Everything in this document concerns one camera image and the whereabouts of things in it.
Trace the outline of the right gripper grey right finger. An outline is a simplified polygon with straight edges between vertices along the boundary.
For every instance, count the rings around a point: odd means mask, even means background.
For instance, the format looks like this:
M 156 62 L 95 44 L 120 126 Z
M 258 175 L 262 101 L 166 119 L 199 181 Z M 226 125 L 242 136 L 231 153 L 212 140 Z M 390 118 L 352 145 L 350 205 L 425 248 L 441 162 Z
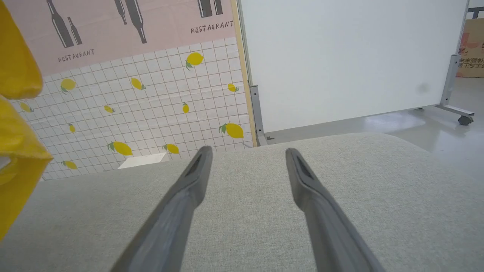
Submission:
M 304 213 L 318 272 L 386 272 L 295 148 L 285 152 L 295 204 Z

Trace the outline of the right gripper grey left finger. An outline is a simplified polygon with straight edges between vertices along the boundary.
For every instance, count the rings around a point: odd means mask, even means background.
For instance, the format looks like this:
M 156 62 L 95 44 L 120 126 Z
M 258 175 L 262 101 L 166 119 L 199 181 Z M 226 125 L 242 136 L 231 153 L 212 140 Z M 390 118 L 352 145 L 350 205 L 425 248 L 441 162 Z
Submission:
M 212 161 L 211 147 L 198 150 L 110 272 L 180 272 L 192 217 L 205 198 Z

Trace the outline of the yellow cartoon print t-shirt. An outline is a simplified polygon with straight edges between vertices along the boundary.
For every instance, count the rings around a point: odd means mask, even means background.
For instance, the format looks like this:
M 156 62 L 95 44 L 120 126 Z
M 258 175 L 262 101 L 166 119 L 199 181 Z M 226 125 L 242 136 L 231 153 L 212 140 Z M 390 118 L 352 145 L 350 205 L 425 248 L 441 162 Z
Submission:
M 0 241 L 26 205 L 52 156 L 11 100 L 36 98 L 43 78 L 0 0 Z

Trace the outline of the white rectangular block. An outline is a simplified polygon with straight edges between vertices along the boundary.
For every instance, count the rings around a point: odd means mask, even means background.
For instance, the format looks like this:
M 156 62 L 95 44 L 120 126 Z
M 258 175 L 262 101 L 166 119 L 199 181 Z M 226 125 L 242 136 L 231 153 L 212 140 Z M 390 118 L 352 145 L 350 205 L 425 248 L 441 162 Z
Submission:
M 152 155 L 129 157 L 118 167 L 118 169 L 136 167 L 141 165 L 150 165 L 158 162 L 167 162 L 170 160 L 171 159 L 168 157 L 167 153 L 156 153 Z

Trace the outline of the grey fabric sofa cushion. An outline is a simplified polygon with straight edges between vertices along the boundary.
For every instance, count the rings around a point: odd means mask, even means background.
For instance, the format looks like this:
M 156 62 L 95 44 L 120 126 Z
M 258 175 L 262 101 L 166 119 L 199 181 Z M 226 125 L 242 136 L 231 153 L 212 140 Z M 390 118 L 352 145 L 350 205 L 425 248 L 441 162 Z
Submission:
M 484 272 L 484 179 L 387 134 L 213 157 L 181 271 L 316 271 L 285 150 L 297 149 L 387 272 Z M 0 272 L 108 272 L 189 159 L 41 181 L 0 241 Z

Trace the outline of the lemon tile print partition panel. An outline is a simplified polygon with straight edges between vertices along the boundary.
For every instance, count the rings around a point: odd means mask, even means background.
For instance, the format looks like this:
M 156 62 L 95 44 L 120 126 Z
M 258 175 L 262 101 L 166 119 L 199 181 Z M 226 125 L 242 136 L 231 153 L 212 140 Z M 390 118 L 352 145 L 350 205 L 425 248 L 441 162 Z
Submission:
M 41 180 L 254 146 L 237 0 L 0 0 L 40 69 L 12 106 L 52 155 Z

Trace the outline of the white rolling partition board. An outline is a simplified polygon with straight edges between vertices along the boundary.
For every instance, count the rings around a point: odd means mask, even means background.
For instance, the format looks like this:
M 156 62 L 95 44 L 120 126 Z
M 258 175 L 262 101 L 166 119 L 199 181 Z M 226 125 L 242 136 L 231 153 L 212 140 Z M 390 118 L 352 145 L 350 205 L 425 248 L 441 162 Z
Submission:
M 268 133 L 449 105 L 470 0 L 232 0 L 256 143 Z

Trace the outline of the brown cardboard box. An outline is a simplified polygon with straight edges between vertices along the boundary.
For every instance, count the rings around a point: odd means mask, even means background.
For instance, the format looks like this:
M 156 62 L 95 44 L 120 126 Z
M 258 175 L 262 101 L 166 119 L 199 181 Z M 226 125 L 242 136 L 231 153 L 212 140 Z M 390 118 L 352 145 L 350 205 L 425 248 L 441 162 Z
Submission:
M 484 18 L 465 21 L 459 54 L 456 76 L 484 79 Z

